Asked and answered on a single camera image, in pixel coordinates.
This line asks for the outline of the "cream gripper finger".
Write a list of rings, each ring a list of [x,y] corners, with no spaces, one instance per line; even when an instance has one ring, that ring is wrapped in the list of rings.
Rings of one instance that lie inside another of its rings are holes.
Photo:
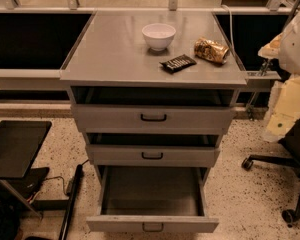
[[[276,81],[271,89],[262,137],[267,142],[283,138],[300,119],[300,76],[284,83]]]
[[[282,33],[275,36],[269,43],[261,47],[258,55],[265,59],[278,59],[280,55]]]

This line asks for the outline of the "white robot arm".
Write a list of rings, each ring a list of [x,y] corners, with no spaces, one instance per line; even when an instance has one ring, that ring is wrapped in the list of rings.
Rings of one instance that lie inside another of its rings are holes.
[[[283,83],[276,82],[270,92],[263,138],[275,142],[300,119],[300,11],[258,55],[277,59],[280,68],[290,74]]]

